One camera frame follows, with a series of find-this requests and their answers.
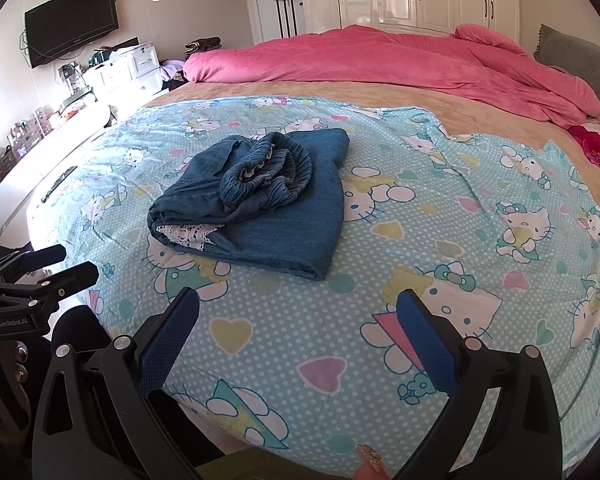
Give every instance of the beige wall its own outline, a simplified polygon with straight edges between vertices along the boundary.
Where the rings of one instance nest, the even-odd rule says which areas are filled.
[[[6,145],[15,121],[28,118],[39,106],[56,108],[68,96],[58,79],[58,67],[67,61],[31,70],[18,49],[24,12],[45,1],[8,0],[0,11],[0,145]],[[219,36],[227,48],[253,44],[246,0],[118,0],[116,9],[120,28],[88,45],[78,62],[86,64],[95,46],[135,36],[141,42],[154,41],[161,59],[184,59],[186,43],[209,36]]]
[[[520,0],[520,22],[520,44],[529,53],[541,23],[600,45],[600,17],[589,0]]]

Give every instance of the flat screen tv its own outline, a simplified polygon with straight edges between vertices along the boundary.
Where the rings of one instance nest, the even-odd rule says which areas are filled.
[[[118,28],[115,0],[49,0],[24,15],[31,67],[49,63]]]

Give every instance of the hello kitty bed sheet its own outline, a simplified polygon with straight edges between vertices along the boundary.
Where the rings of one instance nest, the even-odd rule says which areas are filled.
[[[345,128],[344,224],[314,283],[177,253],[148,235],[149,206],[197,152],[231,134]],[[395,473],[446,401],[401,331],[412,288],[489,347],[542,351],[565,467],[600,434],[600,208],[563,150],[450,135],[417,107],[230,97],[144,108],[78,149],[78,165],[29,209],[36,248],[100,269],[84,301],[112,336],[133,333],[183,286],[200,318],[166,381],[185,411],[343,476],[371,445]],[[496,396],[459,463],[477,450]]]

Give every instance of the tan bed sheet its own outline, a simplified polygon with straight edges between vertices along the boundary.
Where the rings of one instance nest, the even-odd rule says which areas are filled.
[[[587,160],[567,131],[555,124],[539,123],[484,103],[431,90],[355,82],[188,83],[158,97],[149,106],[251,95],[312,96],[363,107],[420,106],[432,111],[450,134],[495,134],[536,149],[552,140],[574,163],[600,206],[600,168]]]

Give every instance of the folded blue garment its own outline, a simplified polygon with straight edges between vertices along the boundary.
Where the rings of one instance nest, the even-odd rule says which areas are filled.
[[[342,227],[348,147],[341,129],[229,136],[154,202],[149,229],[182,251],[323,280]]]

